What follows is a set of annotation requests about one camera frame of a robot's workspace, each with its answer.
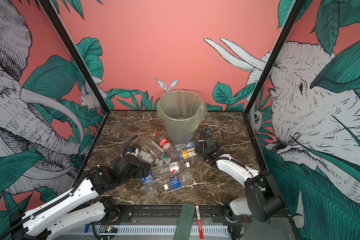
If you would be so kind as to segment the blue label bottle white cap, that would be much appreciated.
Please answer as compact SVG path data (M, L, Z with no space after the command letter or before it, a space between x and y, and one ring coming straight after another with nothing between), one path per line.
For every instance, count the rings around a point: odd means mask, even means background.
M156 182L151 172L148 173L147 177L142 178L142 184L147 195L154 195L158 192Z

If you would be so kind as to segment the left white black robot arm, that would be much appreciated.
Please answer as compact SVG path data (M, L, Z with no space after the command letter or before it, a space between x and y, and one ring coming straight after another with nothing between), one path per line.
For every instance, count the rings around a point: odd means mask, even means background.
M52 240L76 227L95 222L113 223L121 212L111 197L106 197L89 207L77 207L103 193L127 183L130 179L148 176L150 165L133 155L118 157L106 167L94 167L67 192L29 211L10 213L10 228L0 235L0 240L11 235L13 240Z

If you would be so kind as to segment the red marker pen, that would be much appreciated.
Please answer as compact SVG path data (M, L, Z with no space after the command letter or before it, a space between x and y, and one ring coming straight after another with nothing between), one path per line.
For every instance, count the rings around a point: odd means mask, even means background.
M196 208L196 215L197 215L200 239L203 240L204 239L204 233L203 233L203 227L202 227L202 220L201 220L201 213L200 213L199 205L195 205L195 208Z

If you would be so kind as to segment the red white label water bottle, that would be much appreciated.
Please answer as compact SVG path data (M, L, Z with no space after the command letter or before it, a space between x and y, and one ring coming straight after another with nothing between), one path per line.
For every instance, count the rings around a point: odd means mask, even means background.
M189 162L171 162L151 168L151 173L154 178L163 178L182 173L186 171L189 167Z

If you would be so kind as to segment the green tape strip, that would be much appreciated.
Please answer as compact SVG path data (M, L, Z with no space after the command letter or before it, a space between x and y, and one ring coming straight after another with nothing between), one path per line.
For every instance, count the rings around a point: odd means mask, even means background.
M183 203L173 240L188 240L195 215L196 207Z

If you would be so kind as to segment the large clear square bottle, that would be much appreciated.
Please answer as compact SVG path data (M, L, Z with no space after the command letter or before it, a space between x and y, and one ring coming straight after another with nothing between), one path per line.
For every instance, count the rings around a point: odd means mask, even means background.
M146 140L145 146L151 153L153 153L158 158L161 158L165 154L165 151L158 144L156 144L152 139Z

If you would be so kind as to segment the yellow white label bottle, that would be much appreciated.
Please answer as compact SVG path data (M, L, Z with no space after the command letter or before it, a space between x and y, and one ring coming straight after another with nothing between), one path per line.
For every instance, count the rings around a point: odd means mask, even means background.
M196 148L188 148L188 149L185 149L185 150L181 150L181 151L180 151L180 156L181 156L184 160L193 158L193 157L197 156L198 154L199 154L199 153L198 153L198 151L196 150Z

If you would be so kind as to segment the clear bottle white cap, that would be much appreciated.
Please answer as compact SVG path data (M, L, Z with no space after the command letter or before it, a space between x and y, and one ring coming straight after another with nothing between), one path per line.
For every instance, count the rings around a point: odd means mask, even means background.
M184 150L195 148L197 143L198 143L197 141L188 141L184 143L179 143L175 145L175 149L177 152L182 152Z

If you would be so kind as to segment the blue marker pen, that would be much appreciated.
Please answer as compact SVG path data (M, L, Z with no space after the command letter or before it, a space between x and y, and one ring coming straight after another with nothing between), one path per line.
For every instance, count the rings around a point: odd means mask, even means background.
M84 230L84 233L88 233L89 232L89 229L90 229L90 225L89 224L86 224L85 225L85 230Z

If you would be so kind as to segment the red label cola bottle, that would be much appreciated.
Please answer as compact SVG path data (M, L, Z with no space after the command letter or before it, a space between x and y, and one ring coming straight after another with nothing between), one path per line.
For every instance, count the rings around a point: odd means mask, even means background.
M159 146L163 150L166 150L171 147L171 143L168 141L168 139L166 137L164 137L163 135L161 135L160 133L156 133L155 137L159 142Z

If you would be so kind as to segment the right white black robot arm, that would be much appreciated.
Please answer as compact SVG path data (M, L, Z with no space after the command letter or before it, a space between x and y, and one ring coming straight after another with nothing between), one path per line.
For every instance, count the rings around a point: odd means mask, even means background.
M222 151L224 140L224 134L218 143L211 133L200 131L197 149L206 164L228 174L245 189L245 197L229 201L227 217L252 216L262 223L266 222L286 207L274 176L269 171L260 172L247 167Z

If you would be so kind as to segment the green label clear bottle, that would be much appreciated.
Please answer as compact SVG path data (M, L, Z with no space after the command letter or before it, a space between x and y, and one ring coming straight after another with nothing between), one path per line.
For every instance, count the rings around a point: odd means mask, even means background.
M165 164L170 163L171 161L172 161L171 158L169 158L166 154L163 154L163 155L160 155L159 158L156 158L155 165L156 166L165 165Z

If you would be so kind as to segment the blue label crushed bottle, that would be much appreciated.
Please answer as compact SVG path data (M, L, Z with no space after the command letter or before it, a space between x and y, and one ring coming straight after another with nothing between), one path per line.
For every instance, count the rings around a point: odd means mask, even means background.
M165 191L177 191L186 185L192 184L193 182L194 180L191 173L186 171L170 178L163 187Z

